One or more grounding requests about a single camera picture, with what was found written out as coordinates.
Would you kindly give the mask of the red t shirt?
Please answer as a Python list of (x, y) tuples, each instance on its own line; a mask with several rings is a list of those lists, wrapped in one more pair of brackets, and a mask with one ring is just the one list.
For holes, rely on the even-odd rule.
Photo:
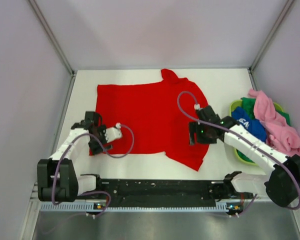
[(111, 154), (165, 155), (198, 171), (208, 152), (207, 144), (190, 145), (188, 124), (181, 111), (196, 116), (194, 105), (206, 107), (202, 90), (170, 69), (161, 70), (162, 81), (148, 84), (97, 86), (96, 112), (112, 127), (121, 123), (123, 137), (113, 142)]

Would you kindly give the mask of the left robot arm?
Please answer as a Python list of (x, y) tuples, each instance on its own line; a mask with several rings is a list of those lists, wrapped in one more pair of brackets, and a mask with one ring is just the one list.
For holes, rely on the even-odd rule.
[(87, 111), (84, 119), (70, 128), (66, 140), (48, 159), (37, 164), (37, 193), (42, 202), (74, 202), (77, 197), (90, 195), (99, 198), (104, 191), (100, 176), (85, 173), (79, 165), (80, 152), (89, 147), (94, 156), (111, 149), (106, 146), (107, 127), (101, 115)]

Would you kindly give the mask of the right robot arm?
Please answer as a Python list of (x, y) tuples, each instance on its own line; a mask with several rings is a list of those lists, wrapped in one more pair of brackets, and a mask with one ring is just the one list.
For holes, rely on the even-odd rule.
[(263, 174), (233, 172), (225, 177), (223, 192), (235, 198), (243, 192), (268, 196), (279, 207), (289, 208), (298, 200), (294, 209), (300, 208), (300, 156), (288, 156), (270, 147), (249, 133), (231, 116), (220, 118), (211, 106), (194, 105), (196, 116), (190, 116), (190, 142), (214, 144), (217, 140), (229, 145), (250, 158)]

